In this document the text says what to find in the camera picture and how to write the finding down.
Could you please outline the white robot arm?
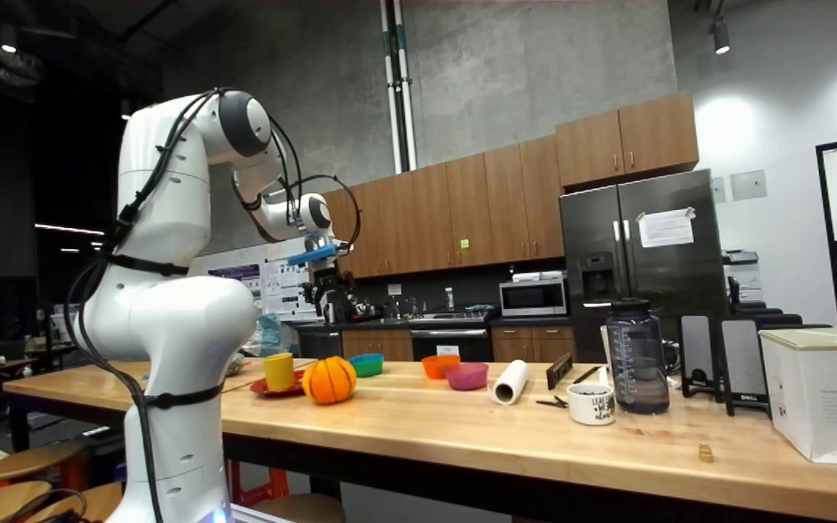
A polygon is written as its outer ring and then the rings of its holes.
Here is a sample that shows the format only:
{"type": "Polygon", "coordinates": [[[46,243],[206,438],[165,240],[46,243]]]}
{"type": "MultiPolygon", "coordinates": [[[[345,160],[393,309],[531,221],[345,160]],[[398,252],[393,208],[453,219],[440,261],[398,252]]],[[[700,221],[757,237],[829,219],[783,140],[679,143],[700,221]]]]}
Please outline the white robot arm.
{"type": "Polygon", "coordinates": [[[199,275],[212,229],[209,172],[268,240],[299,237],[299,261],[319,269],[345,250],[329,207],[303,191],[283,162],[280,134],[244,89],[203,89],[136,110],[116,162],[116,224],[66,317],[97,364],[146,357],[129,387],[124,493],[108,523],[229,523],[222,387],[229,357],[257,327],[248,285],[199,275]]]}

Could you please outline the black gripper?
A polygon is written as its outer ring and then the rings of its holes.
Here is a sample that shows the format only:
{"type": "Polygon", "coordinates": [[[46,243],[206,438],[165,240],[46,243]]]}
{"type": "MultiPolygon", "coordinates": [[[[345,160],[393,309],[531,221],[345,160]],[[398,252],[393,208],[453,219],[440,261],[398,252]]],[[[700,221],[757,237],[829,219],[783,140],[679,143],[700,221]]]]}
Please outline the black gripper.
{"type": "MultiPolygon", "coordinates": [[[[319,268],[310,274],[310,282],[306,288],[306,297],[310,301],[319,301],[318,312],[323,317],[325,326],[338,322],[338,304],[335,297],[329,290],[345,288],[348,285],[348,274],[338,269],[338,268],[319,268]]],[[[342,317],[345,319],[361,319],[361,304],[354,290],[342,290],[342,317]]]]}

